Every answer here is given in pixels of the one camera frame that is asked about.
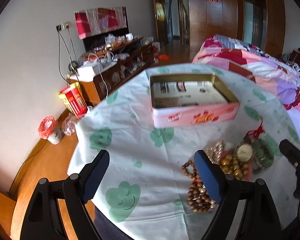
wooden wardrobe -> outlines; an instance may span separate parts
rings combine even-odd
[[[190,52],[194,55],[203,41],[221,34],[243,40],[244,0],[189,0]],[[266,38],[264,50],[272,56],[282,54],[285,36],[283,0],[266,0]]]

smiling cloud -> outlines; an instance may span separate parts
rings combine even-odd
[[[122,181],[117,188],[113,187],[107,190],[106,200],[111,206],[109,210],[110,218],[117,223],[126,220],[140,198],[141,188],[137,184],[132,186]]]

red and white cloth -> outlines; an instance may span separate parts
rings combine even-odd
[[[74,13],[79,38],[107,33],[127,27],[126,8],[94,8]]]

doorway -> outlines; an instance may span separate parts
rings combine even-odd
[[[174,41],[189,45],[189,0],[154,0],[154,11],[160,47]]]

red tassel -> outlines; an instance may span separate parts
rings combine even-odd
[[[263,130],[263,127],[262,127],[263,118],[261,116],[260,116],[260,119],[261,119],[260,126],[256,130],[247,132],[246,136],[252,135],[254,137],[254,139],[258,139],[260,134],[266,132],[265,130]]]

